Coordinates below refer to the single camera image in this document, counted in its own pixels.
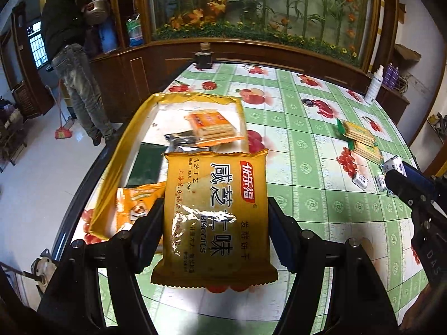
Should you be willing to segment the dark green packet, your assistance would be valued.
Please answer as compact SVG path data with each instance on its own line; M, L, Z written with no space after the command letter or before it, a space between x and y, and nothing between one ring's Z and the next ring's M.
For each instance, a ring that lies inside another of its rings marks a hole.
M157 183L166 150L167 146L142 142L126 187L136 188L141 185Z

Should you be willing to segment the red broom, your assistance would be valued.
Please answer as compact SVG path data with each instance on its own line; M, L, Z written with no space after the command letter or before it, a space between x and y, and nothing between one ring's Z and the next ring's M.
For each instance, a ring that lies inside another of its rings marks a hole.
M59 127L54 132L54 138L56 140L68 139L71 138L73 133L70 130L69 120L65 117L61 108L61 97L62 97L62 82L58 81L58 96L56 100L56 105L58 107L58 118L59 118Z

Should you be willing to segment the purple bottles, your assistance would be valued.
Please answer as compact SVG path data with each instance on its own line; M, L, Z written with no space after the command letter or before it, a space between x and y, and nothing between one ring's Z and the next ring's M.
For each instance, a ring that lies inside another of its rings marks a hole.
M383 85L388 89L393 90L396 86L396 82L398 81L398 77L398 67L396 67L393 63L389 63L383 77Z

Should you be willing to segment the green cracker pack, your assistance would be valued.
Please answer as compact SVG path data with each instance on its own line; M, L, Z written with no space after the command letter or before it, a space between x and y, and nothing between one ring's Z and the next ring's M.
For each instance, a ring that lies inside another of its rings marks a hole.
M355 140L350 140L348 142L348 149L377 165L383 163L383 155L380 149L376 146L372 147Z
M341 135L346 138L360 142L367 146L375 147L377 145L376 140L372 133L361 126L350 123L346 120L337 120L337 129Z

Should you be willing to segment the small orange snack packet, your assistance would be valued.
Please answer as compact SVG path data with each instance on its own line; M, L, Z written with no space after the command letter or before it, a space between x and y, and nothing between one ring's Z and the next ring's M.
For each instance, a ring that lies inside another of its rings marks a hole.
M130 230L140 217L149 214L158 198L165 193L166 182L144 184L135 188L118 188L116 196L116 231Z

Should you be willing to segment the orange soda cracker pack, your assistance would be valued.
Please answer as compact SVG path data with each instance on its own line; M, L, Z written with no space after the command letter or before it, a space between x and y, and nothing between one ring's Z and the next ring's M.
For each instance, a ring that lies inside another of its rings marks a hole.
M213 147L244 139L244 135L216 110L192 111L185 119L192 128L197 147Z

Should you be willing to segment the white spray bottle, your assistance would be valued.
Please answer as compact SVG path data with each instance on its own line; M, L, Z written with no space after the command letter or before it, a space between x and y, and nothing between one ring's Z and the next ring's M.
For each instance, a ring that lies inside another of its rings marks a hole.
M372 104L376 100L380 88L383 82L383 65L380 65L377 71L373 74L373 77L368 86L364 100L367 104Z

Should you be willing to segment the white blue candy right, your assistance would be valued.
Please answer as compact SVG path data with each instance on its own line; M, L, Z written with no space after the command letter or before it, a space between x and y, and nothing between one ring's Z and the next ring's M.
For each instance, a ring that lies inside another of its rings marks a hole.
M389 189L387 188L386 183L385 183L385 176L383 174L375 176L374 180L376 182L377 189L380 192L384 192L386 194L389 193Z

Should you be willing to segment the small dark jar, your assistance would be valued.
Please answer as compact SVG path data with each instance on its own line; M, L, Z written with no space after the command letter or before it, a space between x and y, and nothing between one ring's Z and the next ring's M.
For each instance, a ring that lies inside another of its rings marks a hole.
M209 42L200 43L200 50L195 53L195 64L198 70L212 69L213 51Z

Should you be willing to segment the yellow biscuit pack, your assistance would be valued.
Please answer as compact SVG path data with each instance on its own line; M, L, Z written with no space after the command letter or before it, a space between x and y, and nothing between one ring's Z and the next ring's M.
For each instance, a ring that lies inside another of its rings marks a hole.
M270 262L267 154L166 154L163 253L153 284L246 289L278 279Z

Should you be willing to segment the person in jeans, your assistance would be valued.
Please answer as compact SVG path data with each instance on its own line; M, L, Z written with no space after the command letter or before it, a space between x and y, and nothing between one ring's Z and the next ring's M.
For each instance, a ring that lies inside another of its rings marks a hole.
M114 137L101 92L85 53L86 23L75 0L46 0L41 34L47 58L64 83L80 126L95 146Z

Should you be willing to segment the white blue candy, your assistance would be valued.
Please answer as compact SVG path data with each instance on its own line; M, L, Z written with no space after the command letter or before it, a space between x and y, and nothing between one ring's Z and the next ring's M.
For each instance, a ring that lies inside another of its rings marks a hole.
M359 173L358 171L355 171L354 175L352 176L351 181L352 181L352 183L354 185L356 185L357 187L359 187L363 191L365 191L367 189L368 179L365 176L363 176L362 173Z
M389 172L391 170L395 170L398 173L402 174L403 176L406 176L405 167L404 167L403 161L399 155L395 155L395 156L389 158L388 160L386 160L382 164L381 168L382 168L382 171L384 174L386 174L387 172Z
M386 183L385 183L385 176L383 174L375 176L374 180L376 182L377 189L380 192L384 192L386 194L389 193L389 189L387 188Z

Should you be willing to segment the white blue candy left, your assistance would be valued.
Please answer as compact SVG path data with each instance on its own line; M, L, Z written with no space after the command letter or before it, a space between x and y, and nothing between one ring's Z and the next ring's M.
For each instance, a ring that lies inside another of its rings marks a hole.
M365 176L363 176L362 173L359 173L358 171L355 171L354 175L352 176L351 181L352 181L352 183L354 185L356 185L357 187L359 187L363 191L365 191L367 189L368 179Z

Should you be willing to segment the framed flower painting screen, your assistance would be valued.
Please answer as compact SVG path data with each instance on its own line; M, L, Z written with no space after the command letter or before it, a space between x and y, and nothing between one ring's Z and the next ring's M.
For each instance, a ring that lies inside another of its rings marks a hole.
M152 39L269 42L362 67L379 0L144 0Z

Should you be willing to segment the green cracker pack near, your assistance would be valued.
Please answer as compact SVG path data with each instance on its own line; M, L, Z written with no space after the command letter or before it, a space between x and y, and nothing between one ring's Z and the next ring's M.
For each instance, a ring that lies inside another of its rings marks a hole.
M348 149L377 165L383 163L383 155L380 149L376 146L372 147L355 140L350 140L348 142Z

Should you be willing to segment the white blue candy far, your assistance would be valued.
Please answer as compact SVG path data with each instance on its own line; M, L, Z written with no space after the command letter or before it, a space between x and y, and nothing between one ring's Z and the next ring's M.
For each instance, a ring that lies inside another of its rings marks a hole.
M403 161L399 155L395 155L395 156L389 158L388 160L386 160L382 164L381 168L382 168L382 171L384 174L386 174L387 172L389 172L391 170L395 170L398 173L402 174L403 176L406 176L405 167L404 167Z

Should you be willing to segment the green cracker pack far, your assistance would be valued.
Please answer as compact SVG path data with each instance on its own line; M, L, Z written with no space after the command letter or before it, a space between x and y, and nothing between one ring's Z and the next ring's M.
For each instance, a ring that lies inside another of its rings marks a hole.
M341 135L346 138L360 142L367 146L375 147L377 145L376 140L372 133L361 126L350 123L346 120L337 120L337 129Z

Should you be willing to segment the silver foil packet in box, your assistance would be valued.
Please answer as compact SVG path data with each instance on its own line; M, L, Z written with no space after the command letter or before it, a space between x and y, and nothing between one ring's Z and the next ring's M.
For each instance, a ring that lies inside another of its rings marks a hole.
M197 138L192 130L166 134L164 138L169 144L167 150L169 153L195 151L199 149L196 144Z

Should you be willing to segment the yellow cardboard box tray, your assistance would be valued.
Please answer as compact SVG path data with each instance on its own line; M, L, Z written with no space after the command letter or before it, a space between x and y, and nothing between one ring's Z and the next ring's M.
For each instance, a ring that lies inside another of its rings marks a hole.
M89 223L91 235L108 240L123 226L123 220L117 220L119 188L166 180L167 160L164 155L174 150L174 144L166 136L192 130L187 117L190 113L204 110L220 113L242 136L235 142L218 142L213 151L232 153L249 150L241 98L198 92L152 95L127 124L101 176Z

